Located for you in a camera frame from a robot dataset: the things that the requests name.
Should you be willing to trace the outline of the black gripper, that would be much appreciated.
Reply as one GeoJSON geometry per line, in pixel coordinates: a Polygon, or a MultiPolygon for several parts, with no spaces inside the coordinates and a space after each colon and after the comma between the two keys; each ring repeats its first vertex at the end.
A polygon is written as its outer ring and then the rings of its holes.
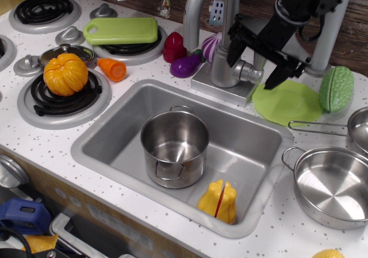
{"type": "Polygon", "coordinates": [[[311,56],[299,43],[296,30],[277,14],[263,20],[238,13],[228,30],[231,44],[227,63],[233,67],[249,47],[277,66],[266,80],[264,89],[272,90],[288,78],[298,78],[310,64],[311,56]]]}

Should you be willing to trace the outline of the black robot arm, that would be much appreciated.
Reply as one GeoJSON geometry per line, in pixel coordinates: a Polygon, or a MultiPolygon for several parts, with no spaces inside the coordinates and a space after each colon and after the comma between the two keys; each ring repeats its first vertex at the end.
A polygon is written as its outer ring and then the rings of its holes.
{"type": "Polygon", "coordinates": [[[343,0],[276,0],[274,14],[269,20],[257,20],[237,13],[234,24],[228,30],[231,43],[227,63],[233,67],[243,51],[249,47],[256,54],[272,61],[276,68],[266,80],[265,88],[271,90],[287,78],[299,77],[311,63],[302,55],[301,47],[294,38],[301,34],[304,26],[312,19],[319,18],[320,29],[304,41],[318,39],[325,26],[325,15],[335,11],[343,0]]]}

